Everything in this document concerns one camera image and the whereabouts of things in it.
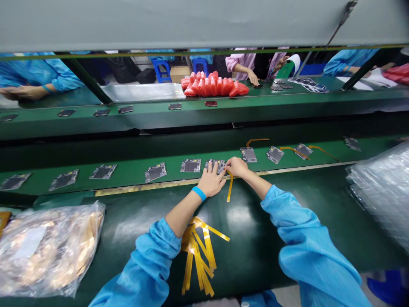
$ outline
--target pink jacket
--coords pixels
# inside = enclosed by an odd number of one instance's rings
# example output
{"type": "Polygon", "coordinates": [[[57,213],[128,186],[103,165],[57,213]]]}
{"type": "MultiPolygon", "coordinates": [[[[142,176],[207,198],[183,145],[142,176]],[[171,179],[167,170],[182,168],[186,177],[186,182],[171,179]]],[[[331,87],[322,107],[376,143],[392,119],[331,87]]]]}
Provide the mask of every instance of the pink jacket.
{"type": "MultiPolygon", "coordinates": [[[[286,47],[278,47],[278,49],[288,49],[290,48],[289,46],[286,47]]],[[[257,48],[236,48],[235,50],[255,50],[257,48]]],[[[270,75],[271,70],[276,66],[277,62],[279,59],[285,57],[286,52],[276,52],[274,54],[273,59],[271,60],[270,63],[270,68],[268,69],[268,74],[270,75]]],[[[236,66],[237,63],[240,65],[243,65],[247,68],[250,68],[251,70],[254,69],[254,59],[256,58],[255,53],[240,53],[240,54],[232,54],[229,57],[226,57],[226,67],[228,72],[234,72],[234,67],[236,66]]],[[[260,79],[265,79],[267,76],[257,76],[260,79]]],[[[236,80],[246,80],[248,78],[246,73],[237,73],[236,80]]]]}

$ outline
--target white paper sheet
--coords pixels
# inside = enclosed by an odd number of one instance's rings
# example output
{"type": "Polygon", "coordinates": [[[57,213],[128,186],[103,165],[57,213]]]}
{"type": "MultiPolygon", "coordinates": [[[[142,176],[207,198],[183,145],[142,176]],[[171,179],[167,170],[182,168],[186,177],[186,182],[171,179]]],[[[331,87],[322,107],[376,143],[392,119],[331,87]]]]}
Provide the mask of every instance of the white paper sheet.
{"type": "Polygon", "coordinates": [[[37,227],[28,230],[23,243],[12,258],[21,259],[32,256],[40,245],[46,230],[47,227],[37,227]]]}
{"type": "Polygon", "coordinates": [[[374,70],[371,70],[371,75],[367,78],[362,78],[362,80],[365,80],[367,82],[371,82],[374,83],[376,85],[382,84],[383,86],[386,87],[395,87],[397,86],[397,83],[386,79],[383,75],[382,75],[382,71],[380,70],[380,68],[375,68],[374,70]]]}
{"type": "Polygon", "coordinates": [[[291,57],[288,58],[287,61],[293,61],[294,63],[294,75],[297,73],[298,69],[300,68],[300,63],[301,63],[301,59],[299,55],[293,55],[291,57]]]}
{"type": "MultiPolygon", "coordinates": [[[[345,83],[351,78],[350,77],[337,77],[337,79],[345,83]]],[[[362,83],[361,81],[358,81],[357,83],[355,83],[354,88],[357,90],[374,90],[372,87],[362,83]]]]}

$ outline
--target blue wristband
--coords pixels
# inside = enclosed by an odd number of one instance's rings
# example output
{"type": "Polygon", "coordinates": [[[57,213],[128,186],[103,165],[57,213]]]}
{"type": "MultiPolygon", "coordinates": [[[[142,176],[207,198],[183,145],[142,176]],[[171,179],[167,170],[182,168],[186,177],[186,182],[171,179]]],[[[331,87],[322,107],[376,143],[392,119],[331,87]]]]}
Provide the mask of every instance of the blue wristband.
{"type": "Polygon", "coordinates": [[[52,90],[50,90],[48,87],[46,87],[45,85],[42,85],[43,89],[45,89],[49,94],[54,94],[54,92],[52,90]]]}
{"type": "Polygon", "coordinates": [[[197,186],[195,186],[192,189],[193,192],[196,192],[196,194],[198,194],[200,196],[200,198],[202,199],[202,202],[204,202],[206,200],[206,194],[203,193],[203,191],[201,189],[199,189],[197,186]]]}

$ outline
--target blue stool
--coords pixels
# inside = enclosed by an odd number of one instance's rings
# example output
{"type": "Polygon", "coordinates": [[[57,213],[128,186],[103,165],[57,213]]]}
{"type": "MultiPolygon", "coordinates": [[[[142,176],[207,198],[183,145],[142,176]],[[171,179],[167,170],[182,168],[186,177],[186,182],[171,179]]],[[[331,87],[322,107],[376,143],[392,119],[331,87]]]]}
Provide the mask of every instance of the blue stool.
{"type": "Polygon", "coordinates": [[[206,77],[209,76],[209,64],[207,63],[206,59],[194,58],[192,60],[192,63],[193,63],[193,70],[195,71],[195,73],[197,73],[197,65],[202,64],[203,72],[206,74],[206,77]]]}
{"type": "Polygon", "coordinates": [[[403,305],[409,297],[407,289],[402,287],[402,276],[399,270],[385,271],[386,282],[380,282],[372,278],[367,279],[368,288],[383,302],[395,306],[403,305]]]}
{"type": "Polygon", "coordinates": [[[159,83],[163,83],[164,81],[172,82],[172,79],[170,78],[170,65],[168,61],[152,60],[152,64],[153,67],[155,68],[156,77],[159,83]],[[160,65],[163,65],[165,67],[166,72],[161,72],[160,65]]]}

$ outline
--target floor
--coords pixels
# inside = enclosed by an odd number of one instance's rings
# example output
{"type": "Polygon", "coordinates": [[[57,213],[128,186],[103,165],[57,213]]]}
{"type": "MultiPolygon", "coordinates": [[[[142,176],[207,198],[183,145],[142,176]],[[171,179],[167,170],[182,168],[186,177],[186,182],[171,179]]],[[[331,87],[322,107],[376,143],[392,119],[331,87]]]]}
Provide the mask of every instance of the floor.
{"type": "MultiPolygon", "coordinates": [[[[364,273],[361,274],[362,278],[362,291],[365,293],[368,300],[371,302],[373,307],[389,307],[390,305],[384,303],[378,299],[372,292],[369,290],[366,285],[366,278],[374,277],[373,273],[364,273]]],[[[276,295],[277,301],[282,305],[282,307],[301,307],[300,299],[300,287],[298,285],[284,288],[277,288],[273,290],[276,295]]]]}

